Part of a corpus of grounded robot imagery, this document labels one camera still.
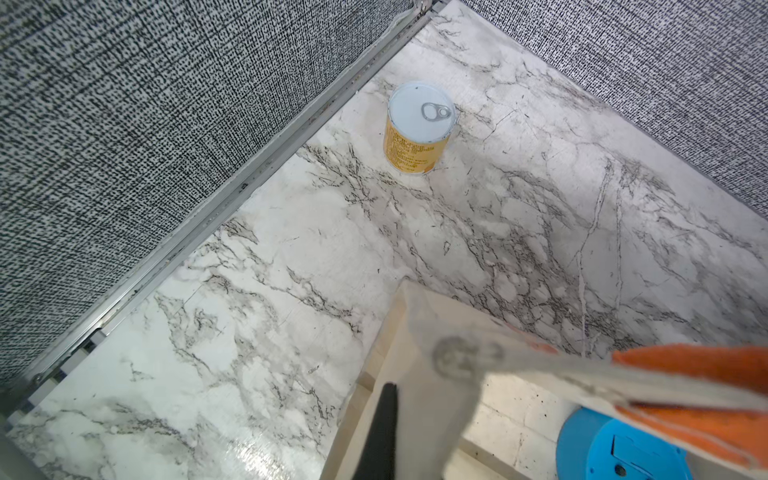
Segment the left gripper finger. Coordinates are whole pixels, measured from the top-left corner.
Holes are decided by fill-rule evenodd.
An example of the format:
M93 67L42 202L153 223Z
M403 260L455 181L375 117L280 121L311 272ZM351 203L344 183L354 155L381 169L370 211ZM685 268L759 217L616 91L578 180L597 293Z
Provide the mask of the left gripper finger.
M396 473L398 387L383 385L353 480L393 480Z

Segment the cream canvas bag orange handles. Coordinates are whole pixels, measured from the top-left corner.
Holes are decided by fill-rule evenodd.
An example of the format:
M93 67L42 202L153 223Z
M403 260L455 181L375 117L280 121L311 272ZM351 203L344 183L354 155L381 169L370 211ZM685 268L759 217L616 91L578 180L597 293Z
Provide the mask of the cream canvas bag orange handles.
M394 479L559 479L558 436L580 408L681 448L692 479L767 475L762 347L680 344L584 358L405 280L324 478L352 479L388 382L399 401Z

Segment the bright blue plastic clock stand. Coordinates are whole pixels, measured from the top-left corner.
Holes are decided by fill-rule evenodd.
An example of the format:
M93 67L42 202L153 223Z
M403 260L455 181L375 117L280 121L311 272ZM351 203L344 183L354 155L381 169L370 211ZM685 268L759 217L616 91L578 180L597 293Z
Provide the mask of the bright blue plastic clock stand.
M690 480L686 455L651 434L580 408L560 430L556 472L560 480Z

